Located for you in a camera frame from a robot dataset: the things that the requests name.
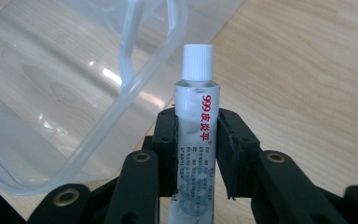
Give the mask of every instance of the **wooden table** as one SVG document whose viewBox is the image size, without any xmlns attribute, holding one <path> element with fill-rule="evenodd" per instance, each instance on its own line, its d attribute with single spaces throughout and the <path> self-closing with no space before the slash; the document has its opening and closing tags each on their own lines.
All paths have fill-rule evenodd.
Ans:
<svg viewBox="0 0 358 224">
<path fill-rule="evenodd" d="M 358 1 L 245 0 L 211 43 L 221 107 L 263 149 L 335 194 L 358 185 Z M 216 175 L 215 223 L 254 223 L 250 200 L 228 201 Z M 25 218 L 44 197 L 1 193 Z M 161 223 L 168 207 L 162 199 Z"/>
</svg>

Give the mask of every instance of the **table surface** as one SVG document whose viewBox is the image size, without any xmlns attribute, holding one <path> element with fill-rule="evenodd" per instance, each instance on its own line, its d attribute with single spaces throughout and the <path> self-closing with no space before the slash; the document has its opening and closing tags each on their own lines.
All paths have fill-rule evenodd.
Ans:
<svg viewBox="0 0 358 224">
<path fill-rule="evenodd" d="M 358 1 L 245 0 L 211 43 L 220 106 L 263 149 L 290 155 L 335 194 L 358 185 Z M 0 193 L 25 218 L 45 196 Z M 162 199 L 161 223 L 168 209 Z M 255 223 L 249 199 L 227 200 L 218 171 L 215 223 Z"/>
</svg>

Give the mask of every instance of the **screw hole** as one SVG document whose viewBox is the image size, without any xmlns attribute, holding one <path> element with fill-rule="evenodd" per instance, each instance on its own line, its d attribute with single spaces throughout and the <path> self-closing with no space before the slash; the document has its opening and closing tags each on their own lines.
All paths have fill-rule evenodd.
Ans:
<svg viewBox="0 0 358 224">
<path fill-rule="evenodd" d="M 144 161 L 150 160 L 150 155 L 147 153 L 141 152 L 141 153 L 135 154 L 133 156 L 133 159 L 138 162 L 144 162 Z"/>
<path fill-rule="evenodd" d="M 136 224 L 137 221 L 138 221 L 138 216 L 136 216 L 136 214 L 132 212 L 126 213 L 121 218 L 122 224 Z"/>
<path fill-rule="evenodd" d="M 278 153 L 269 153 L 267 155 L 267 159 L 269 159 L 270 161 L 273 161 L 273 162 L 284 162 L 284 161 L 286 161 L 286 159 L 282 155 L 280 155 Z"/>
<path fill-rule="evenodd" d="M 77 189 L 65 189 L 54 197 L 53 202 L 56 206 L 63 207 L 74 203 L 79 195 L 80 193 Z"/>
<path fill-rule="evenodd" d="M 328 217 L 321 215 L 321 214 L 312 214 L 310 216 L 313 220 L 313 222 L 318 224 L 331 224 L 331 221 L 328 219 Z"/>
</svg>

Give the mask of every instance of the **tube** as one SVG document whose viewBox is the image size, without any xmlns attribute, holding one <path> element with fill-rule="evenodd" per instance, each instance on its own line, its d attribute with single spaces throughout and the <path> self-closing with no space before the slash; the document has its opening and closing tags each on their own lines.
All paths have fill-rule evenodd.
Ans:
<svg viewBox="0 0 358 224">
<path fill-rule="evenodd" d="M 178 193 L 171 200 L 171 224 L 213 223 L 219 92 L 213 46 L 185 45 L 182 80 L 175 84 Z"/>
</svg>

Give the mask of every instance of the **metal screw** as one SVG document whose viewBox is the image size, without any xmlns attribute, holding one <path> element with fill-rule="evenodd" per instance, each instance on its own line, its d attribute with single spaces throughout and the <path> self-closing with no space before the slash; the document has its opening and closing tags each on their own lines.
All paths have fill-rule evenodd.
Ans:
<svg viewBox="0 0 358 224">
<path fill-rule="evenodd" d="M 63 207 L 74 203 L 78 199 L 79 195 L 80 192 L 77 189 L 65 189 L 54 197 L 53 202 L 55 205 Z"/>
<path fill-rule="evenodd" d="M 150 160 L 150 155 L 144 152 L 140 152 L 133 156 L 133 159 L 138 162 L 144 162 Z"/>
<path fill-rule="evenodd" d="M 267 159 L 269 159 L 270 161 L 273 161 L 273 162 L 284 162 L 286 161 L 286 159 L 278 154 L 278 153 L 269 153 L 267 154 Z"/>
</svg>

